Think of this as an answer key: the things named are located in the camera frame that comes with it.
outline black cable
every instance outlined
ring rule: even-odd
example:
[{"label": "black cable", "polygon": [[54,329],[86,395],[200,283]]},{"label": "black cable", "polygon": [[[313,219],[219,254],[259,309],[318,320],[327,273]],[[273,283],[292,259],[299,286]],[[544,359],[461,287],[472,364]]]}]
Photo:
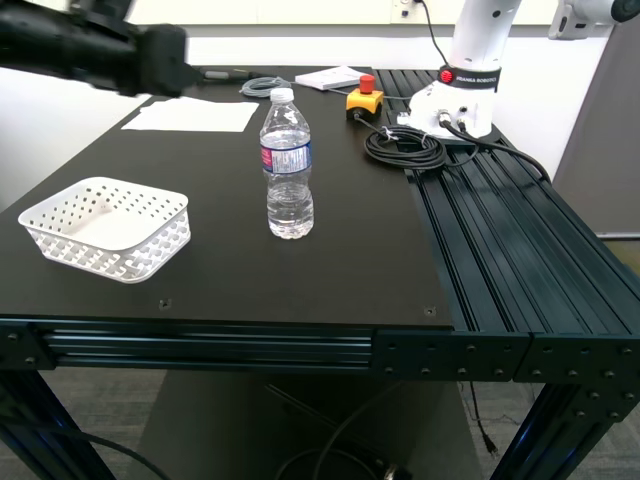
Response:
[{"label": "black cable", "polygon": [[543,180],[546,180],[547,182],[551,183],[551,177],[549,176],[549,174],[547,173],[545,168],[540,164],[540,162],[538,162],[532,156],[527,155],[526,153],[521,152],[520,150],[517,150],[515,148],[507,147],[506,145],[500,145],[499,143],[483,142],[482,140],[479,140],[479,139],[477,139],[475,137],[472,137],[469,134],[462,133],[462,132],[456,130],[453,127],[453,125],[451,125],[451,122],[448,121],[448,120],[441,121],[440,122],[440,126],[443,127],[443,128],[446,128],[453,135],[455,135],[456,137],[458,137],[458,138],[460,138],[462,140],[466,140],[467,142],[471,142],[471,143],[474,143],[474,144],[479,145],[481,147],[489,148],[489,149],[492,149],[492,150],[502,150],[503,152],[511,153],[512,155],[515,155],[515,156],[521,158],[525,162],[531,164],[536,170],[538,170],[538,172],[542,176]]},{"label": "black cable", "polygon": [[[367,154],[379,162],[409,170],[435,170],[445,164],[447,150],[444,144],[423,131],[406,125],[392,125],[377,129],[360,116],[354,119],[374,132],[364,142]],[[399,152],[389,149],[395,142],[410,143],[417,147],[413,152]]]},{"label": "black cable", "polygon": [[312,480],[318,480],[320,476],[320,467],[322,467],[322,462],[324,462],[324,459],[327,457],[329,450],[331,450],[331,447],[333,446],[336,439],[340,436],[342,431],[345,428],[347,428],[351,424],[351,422],[353,422],[356,418],[358,418],[362,414],[362,412],[364,412],[367,408],[371,407],[372,405],[374,405],[375,403],[377,403],[378,401],[386,397],[389,393],[394,391],[400,385],[402,385],[402,382],[397,382],[392,384],[390,387],[382,390],[381,392],[378,392],[378,394],[374,395],[365,403],[360,405],[360,407],[358,407],[355,412],[349,415],[349,417],[344,422],[342,422],[338,426],[338,428],[336,428],[336,430],[333,432],[333,435],[331,435],[331,438],[329,438],[324,448],[320,452],[320,455],[318,456],[318,461],[316,462],[316,466],[313,469],[313,476],[311,477]]},{"label": "black cable", "polygon": [[86,442],[102,445],[103,447],[107,447],[112,450],[116,450],[117,452],[124,453],[125,455],[140,462],[142,465],[144,465],[153,473],[155,473],[158,476],[158,478],[161,478],[162,480],[171,480],[169,476],[160,469],[160,467],[157,467],[156,465],[151,463],[149,460],[144,458],[139,453],[134,452],[130,448],[123,447],[118,443],[112,442],[111,440],[107,440],[102,437],[97,437],[96,435],[91,435],[90,433],[84,433],[84,432],[81,432],[80,430],[62,428],[54,425],[35,424],[28,421],[17,420],[11,417],[5,417],[2,415],[0,415],[0,425],[20,427],[20,428],[25,428],[27,430],[35,430],[37,432],[53,433],[55,435],[62,435],[64,437],[69,437],[69,438],[77,438],[78,440],[84,440]]},{"label": "black cable", "polygon": [[[464,405],[465,405],[465,407],[467,409],[467,413],[469,414],[469,418],[471,419],[471,421],[477,422],[478,421],[478,417],[474,417],[473,413],[471,413],[471,407],[469,406],[469,401],[467,400],[467,396],[464,395],[464,384],[462,382],[458,382],[458,384],[460,385],[460,395],[462,396],[462,400],[464,401]],[[483,422],[511,423],[511,424],[513,424],[513,425],[515,425],[517,427],[522,425],[522,422],[518,422],[515,418],[510,417],[506,413],[502,414],[502,416],[498,417],[498,418],[482,417],[481,420]]]},{"label": "black cable", "polygon": [[[284,472],[286,472],[291,465],[296,463],[301,458],[308,457],[309,455],[313,455],[314,453],[320,453],[320,451],[321,450],[319,448],[312,448],[311,450],[305,450],[304,452],[297,454],[295,457],[290,458],[289,460],[284,462],[282,466],[278,469],[278,471],[276,472],[276,476],[274,477],[274,480],[280,480],[282,478],[282,475],[284,475]],[[367,475],[371,480],[378,480],[378,477],[376,476],[376,474],[373,473],[373,471],[367,466],[367,464],[364,463],[355,455],[351,455],[350,453],[347,453],[343,450],[337,450],[335,448],[332,448],[331,450],[329,450],[329,453],[333,455],[340,455],[341,457],[344,457],[344,458],[348,458],[353,463],[360,466],[367,473]]]},{"label": "black cable", "polygon": [[476,389],[473,387],[473,382],[469,382],[469,386],[471,387],[471,398],[473,398],[473,408],[476,412],[476,423],[478,424],[478,428],[480,429],[480,433],[482,434],[482,440],[484,441],[485,447],[487,447],[487,451],[491,454],[492,457],[497,457],[500,455],[498,452],[498,447],[493,443],[487,432],[484,431],[484,427],[482,426],[482,420],[480,420],[480,412],[478,411],[478,399],[476,398]]},{"label": "black cable", "polygon": [[431,34],[431,41],[433,42],[433,46],[436,47],[436,50],[438,50],[438,53],[442,57],[442,61],[444,62],[444,64],[449,66],[449,62],[447,62],[447,57],[445,57],[444,53],[442,53],[442,50],[440,50],[440,47],[436,42],[436,36],[433,34],[433,26],[431,25],[431,15],[429,15],[429,7],[427,7],[427,4],[425,3],[424,0],[413,0],[413,1],[416,3],[421,3],[422,6],[424,7],[424,11],[427,14],[427,24],[429,25],[429,33]]}]

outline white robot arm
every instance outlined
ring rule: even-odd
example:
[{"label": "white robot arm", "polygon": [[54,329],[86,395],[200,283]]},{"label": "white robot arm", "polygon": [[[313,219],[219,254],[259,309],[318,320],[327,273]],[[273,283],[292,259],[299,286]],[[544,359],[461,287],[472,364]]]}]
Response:
[{"label": "white robot arm", "polygon": [[[476,138],[491,133],[502,54],[521,0],[467,0],[453,34],[449,61],[437,81],[411,99],[409,124],[430,135],[455,138],[440,124],[447,112]],[[596,24],[615,25],[640,13],[640,0],[559,0],[549,38],[587,38]]]}]

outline bottle label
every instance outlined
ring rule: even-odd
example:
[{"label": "bottle label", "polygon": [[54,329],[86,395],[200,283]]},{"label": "bottle label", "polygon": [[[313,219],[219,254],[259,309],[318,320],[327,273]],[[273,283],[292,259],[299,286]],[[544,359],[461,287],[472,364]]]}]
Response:
[{"label": "bottle label", "polygon": [[311,166],[311,142],[287,150],[262,147],[262,166],[271,173],[296,173]]}]

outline sheet of paper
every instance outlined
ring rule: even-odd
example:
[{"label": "sheet of paper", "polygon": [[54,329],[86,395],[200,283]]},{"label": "sheet of paper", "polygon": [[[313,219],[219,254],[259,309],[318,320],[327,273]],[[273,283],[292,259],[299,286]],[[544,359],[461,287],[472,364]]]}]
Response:
[{"label": "sheet of paper", "polygon": [[258,108],[255,102],[217,103],[172,98],[140,109],[123,130],[243,132]]},{"label": "sheet of paper", "polygon": [[307,73],[305,75],[297,75],[296,83],[307,87],[317,88],[318,90],[326,90],[328,88],[348,87],[357,85],[360,77],[364,75],[350,67],[336,67],[319,72]]}]

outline plastic water bottle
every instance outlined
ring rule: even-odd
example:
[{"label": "plastic water bottle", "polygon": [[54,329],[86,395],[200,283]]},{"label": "plastic water bottle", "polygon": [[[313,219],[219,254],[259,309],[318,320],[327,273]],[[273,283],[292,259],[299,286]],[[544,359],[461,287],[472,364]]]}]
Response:
[{"label": "plastic water bottle", "polygon": [[311,132],[293,104],[293,90],[272,90],[271,102],[260,131],[269,228],[281,238],[300,238],[313,227]]}]

